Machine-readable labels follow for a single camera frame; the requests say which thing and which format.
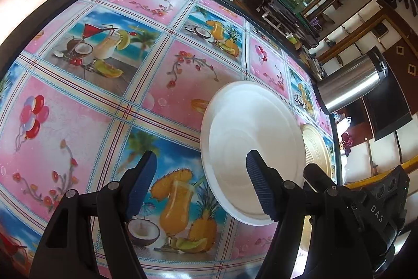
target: metal thermos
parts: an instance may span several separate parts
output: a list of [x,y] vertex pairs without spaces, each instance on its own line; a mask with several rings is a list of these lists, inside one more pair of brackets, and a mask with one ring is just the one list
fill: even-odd
[[330,115],[373,90],[387,74],[386,61],[374,47],[318,82],[315,95],[323,112]]

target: balloon print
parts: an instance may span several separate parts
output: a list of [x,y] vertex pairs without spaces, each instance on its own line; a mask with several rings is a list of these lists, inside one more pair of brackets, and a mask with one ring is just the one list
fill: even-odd
[[49,107],[45,105],[42,95],[29,96],[20,112],[19,133],[15,140],[16,152],[28,139],[34,139],[40,131],[40,125],[49,117]]

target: screw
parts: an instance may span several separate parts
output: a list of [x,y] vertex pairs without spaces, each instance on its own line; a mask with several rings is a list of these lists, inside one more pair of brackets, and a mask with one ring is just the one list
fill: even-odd
[[283,182],[283,187],[286,189],[293,189],[295,188],[295,183],[293,181],[287,180]]
[[70,189],[69,191],[65,193],[65,196],[70,198],[70,197],[73,197],[75,194],[76,194],[76,191],[74,189]]
[[328,188],[327,193],[330,197],[336,197],[338,194],[337,190],[334,188]]
[[112,181],[107,185],[107,187],[111,190],[117,189],[117,187],[119,187],[119,182]]

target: yellow trim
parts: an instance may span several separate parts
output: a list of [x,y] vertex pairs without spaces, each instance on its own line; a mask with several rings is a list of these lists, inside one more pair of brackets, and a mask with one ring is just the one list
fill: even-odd
[[[413,172],[414,170],[418,169],[418,155],[415,156],[414,158],[410,159],[409,161],[406,161],[406,162],[402,163],[401,166],[405,170],[406,174],[409,174],[409,173]],[[377,181],[383,179],[391,171],[392,170],[388,170],[388,171],[386,171],[384,173],[381,173],[379,175],[372,176],[372,177],[369,177],[369,178],[361,180],[361,181],[353,182],[352,184],[347,184],[345,186],[350,188],[350,189],[361,188],[361,187],[364,187],[366,185],[372,184],[374,182],[377,182]]]

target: television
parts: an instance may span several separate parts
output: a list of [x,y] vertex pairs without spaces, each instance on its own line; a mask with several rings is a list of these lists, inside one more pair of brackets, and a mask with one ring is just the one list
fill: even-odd
[[386,78],[363,96],[375,141],[393,133],[412,120],[402,89],[390,70],[390,66],[387,63],[386,66],[388,69]]

